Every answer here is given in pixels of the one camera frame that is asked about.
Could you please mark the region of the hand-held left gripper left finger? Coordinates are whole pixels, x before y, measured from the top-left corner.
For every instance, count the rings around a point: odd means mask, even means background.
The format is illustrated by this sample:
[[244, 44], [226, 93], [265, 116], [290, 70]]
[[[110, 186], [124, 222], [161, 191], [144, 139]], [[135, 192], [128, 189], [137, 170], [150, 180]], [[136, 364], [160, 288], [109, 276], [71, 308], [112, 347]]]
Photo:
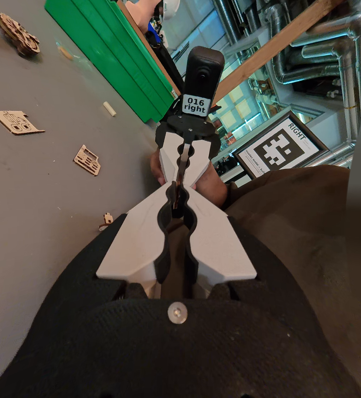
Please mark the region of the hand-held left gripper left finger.
[[149, 298], [170, 269], [167, 228], [172, 221], [175, 183], [166, 183], [125, 216], [96, 276], [140, 284]]

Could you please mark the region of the silver ventilation ducts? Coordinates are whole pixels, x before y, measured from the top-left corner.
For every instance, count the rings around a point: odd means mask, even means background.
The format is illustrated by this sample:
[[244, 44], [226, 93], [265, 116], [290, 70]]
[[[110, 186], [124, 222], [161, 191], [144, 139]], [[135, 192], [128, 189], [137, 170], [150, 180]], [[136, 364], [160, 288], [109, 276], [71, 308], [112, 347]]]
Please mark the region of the silver ventilation ducts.
[[[327, 142], [330, 149], [307, 167], [348, 167], [361, 127], [361, 1], [346, 6], [348, 15], [329, 12], [243, 81], [258, 91], [261, 112], [286, 107], [281, 114], [292, 110]], [[285, 1], [265, 6], [261, 20], [268, 31], [262, 46], [292, 22]]]

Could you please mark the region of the white hard hat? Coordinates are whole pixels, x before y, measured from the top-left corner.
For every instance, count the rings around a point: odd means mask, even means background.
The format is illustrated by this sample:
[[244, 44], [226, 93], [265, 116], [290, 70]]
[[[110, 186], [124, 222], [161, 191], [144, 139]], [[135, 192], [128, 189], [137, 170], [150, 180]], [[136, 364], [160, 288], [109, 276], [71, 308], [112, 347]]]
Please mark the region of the white hard hat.
[[163, 20], [170, 20], [175, 16], [180, 6], [180, 0], [164, 0], [163, 1]]

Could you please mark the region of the mannequin head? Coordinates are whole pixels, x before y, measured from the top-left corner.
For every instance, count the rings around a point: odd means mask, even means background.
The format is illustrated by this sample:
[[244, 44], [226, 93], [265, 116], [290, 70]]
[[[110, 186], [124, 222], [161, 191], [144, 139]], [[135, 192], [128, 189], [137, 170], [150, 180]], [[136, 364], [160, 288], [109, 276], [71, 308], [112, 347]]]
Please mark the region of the mannequin head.
[[151, 19], [162, 16], [163, 1], [139, 0], [135, 5], [139, 8], [139, 22], [137, 22], [137, 25], [143, 34], [145, 34], [148, 31]]

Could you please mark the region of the green plastic storage bin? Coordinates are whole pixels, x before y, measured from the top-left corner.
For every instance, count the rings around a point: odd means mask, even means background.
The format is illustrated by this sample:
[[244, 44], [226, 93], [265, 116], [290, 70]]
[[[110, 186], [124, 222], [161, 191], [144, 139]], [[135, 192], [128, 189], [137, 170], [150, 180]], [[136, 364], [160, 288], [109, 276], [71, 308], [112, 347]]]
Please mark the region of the green plastic storage bin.
[[45, 9], [143, 122], [163, 118], [173, 87], [116, 1], [48, 0]]

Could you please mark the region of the dark wooden model strip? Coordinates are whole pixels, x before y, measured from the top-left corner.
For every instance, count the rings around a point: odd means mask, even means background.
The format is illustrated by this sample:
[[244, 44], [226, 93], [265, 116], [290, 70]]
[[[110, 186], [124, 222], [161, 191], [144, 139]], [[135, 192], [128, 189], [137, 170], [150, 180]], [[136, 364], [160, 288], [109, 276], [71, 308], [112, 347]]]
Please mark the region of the dark wooden model strip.
[[193, 130], [188, 129], [185, 132], [183, 132], [183, 149], [180, 154], [180, 157], [178, 158], [178, 171], [176, 175], [176, 187], [175, 187], [175, 197], [174, 197], [174, 202], [172, 205], [172, 217], [173, 218], [182, 218], [183, 217], [183, 207], [184, 207], [184, 177], [185, 177], [185, 172], [188, 167], [188, 162], [189, 162], [189, 152], [190, 152], [190, 147], [193, 141]]

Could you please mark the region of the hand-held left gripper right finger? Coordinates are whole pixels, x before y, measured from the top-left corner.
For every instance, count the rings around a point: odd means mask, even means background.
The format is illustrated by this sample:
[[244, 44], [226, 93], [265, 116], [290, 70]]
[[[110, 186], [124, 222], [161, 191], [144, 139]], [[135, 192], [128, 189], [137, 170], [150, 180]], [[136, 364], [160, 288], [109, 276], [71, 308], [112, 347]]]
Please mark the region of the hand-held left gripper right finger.
[[190, 187], [183, 187], [188, 256], [197, 293], [229, 281], [255, 279], [255, 270], [225, 212]]

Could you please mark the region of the framed marker sign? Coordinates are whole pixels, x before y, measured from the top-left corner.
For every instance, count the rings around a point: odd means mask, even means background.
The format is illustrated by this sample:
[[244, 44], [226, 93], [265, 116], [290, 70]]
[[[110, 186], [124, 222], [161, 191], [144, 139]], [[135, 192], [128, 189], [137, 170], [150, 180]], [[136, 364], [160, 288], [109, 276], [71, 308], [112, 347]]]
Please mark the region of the framed marker sign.
[[267, 172], [305, 166], [328, 147], [291, 111], [234, 152], [251, 179]]

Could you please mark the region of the person's right hand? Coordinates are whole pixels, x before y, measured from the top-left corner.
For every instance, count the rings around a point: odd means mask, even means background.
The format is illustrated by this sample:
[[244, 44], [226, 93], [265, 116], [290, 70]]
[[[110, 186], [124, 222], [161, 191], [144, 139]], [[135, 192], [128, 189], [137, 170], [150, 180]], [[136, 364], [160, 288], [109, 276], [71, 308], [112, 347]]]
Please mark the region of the person's right hand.
[[[159, 148], [150, 156], [150, 168], [154, 178], [161, 186], [164, 185], [165, 178], [161, 169]], [[193, 189], [219, 208], [223, 207], [228, 197], [228, 187], [217, 175], [212, 162], [209, 163]]]

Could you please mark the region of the small wooden gear assembly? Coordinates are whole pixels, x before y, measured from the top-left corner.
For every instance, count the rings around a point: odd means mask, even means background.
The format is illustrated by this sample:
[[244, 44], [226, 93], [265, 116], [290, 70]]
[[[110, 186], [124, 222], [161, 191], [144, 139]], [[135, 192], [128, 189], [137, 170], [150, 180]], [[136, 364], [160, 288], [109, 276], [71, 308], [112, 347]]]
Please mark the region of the small wooden gear assembly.
[[0, 30], [14, 45], [20, 55], [34, 57], [40, 53], [39, 40], [29, 34], [17, 21], [4, 13], [0, 13]]

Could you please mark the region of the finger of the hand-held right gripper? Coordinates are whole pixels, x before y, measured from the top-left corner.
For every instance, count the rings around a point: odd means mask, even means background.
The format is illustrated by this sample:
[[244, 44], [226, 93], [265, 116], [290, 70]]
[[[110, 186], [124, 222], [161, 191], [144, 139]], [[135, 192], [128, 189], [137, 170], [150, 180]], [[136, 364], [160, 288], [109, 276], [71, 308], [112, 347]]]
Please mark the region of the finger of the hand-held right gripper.
[[176, 181], [178, 158], [183, 149], [184, 139], [173, 132], [166, 132], [163, 145], [159, 150], [159, 162], [163, 178], [161, 184]]
[[197, 140], [192, 142], [191, 147], [194, 150], [194, 154], [189, 157], [189, 166], [184, 173], [184, 187], [193, 187], [207, 170], [211, 162], [209, 159], [211, 142]]

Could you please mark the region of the flat wooden cutout piece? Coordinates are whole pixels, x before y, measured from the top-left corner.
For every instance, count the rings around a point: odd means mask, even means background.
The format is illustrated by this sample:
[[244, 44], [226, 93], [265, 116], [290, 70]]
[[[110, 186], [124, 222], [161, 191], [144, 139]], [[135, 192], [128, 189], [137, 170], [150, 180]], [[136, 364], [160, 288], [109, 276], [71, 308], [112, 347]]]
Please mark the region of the flat wooden cutout piece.
[[101, 165], [98, 162], [98, 156], [91, 152], [86, 145], [82, 145], [73, 162], [88, 171], [93, 176], [98, 176]]
[[14, 135], [43, 133], [45, 130], [36, 128], [22, 111], [0, 111], [0, 123]]

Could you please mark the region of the wooden beam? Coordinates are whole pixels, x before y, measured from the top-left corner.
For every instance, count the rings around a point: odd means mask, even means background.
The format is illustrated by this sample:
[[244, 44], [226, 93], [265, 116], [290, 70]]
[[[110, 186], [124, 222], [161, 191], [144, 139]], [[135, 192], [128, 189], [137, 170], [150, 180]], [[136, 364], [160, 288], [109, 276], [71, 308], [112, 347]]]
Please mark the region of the wooden beam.
[[212, 104], [216, 105], [219, 100], [228, 95], [256, 70], [268, 63], [275, 55], [342, 2], [342, 0], [317, 0], [306, 8], [298, 17], [219, 83]]

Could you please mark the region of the wooden table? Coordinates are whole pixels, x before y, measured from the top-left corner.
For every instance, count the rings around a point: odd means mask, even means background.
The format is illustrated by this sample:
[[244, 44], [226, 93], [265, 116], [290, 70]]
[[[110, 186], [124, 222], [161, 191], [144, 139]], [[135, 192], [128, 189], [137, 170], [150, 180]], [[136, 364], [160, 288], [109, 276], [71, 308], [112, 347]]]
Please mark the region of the wooden table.
[[172, 87], [172, 94], [174, 98], [180, 96], [181, 92], [176, 86], [176, 84], [171, 79], [168, 72], [163, 67], [162, 63], [154, 53], [153, 49], [151, 48], [150, 44], [148, 43], [145, 34], [148, 32], [148, 23], [153, 16], [154, 9], [156, 5], [158, 5], [159, 1], [155, 0], [140, 0], [137, 3], [132, 3], [131, 1], [117, 1], [117, 5], [120, 10], [123, 12], [124, 16], [131, 24], [135, 32], [137, 33], [138, 37], [141, 39], [144, 46], [147, 48], [148, 52], [152, 56], [155, 63], [158, 65], [161, 72], [164, 74], [168, 82]]

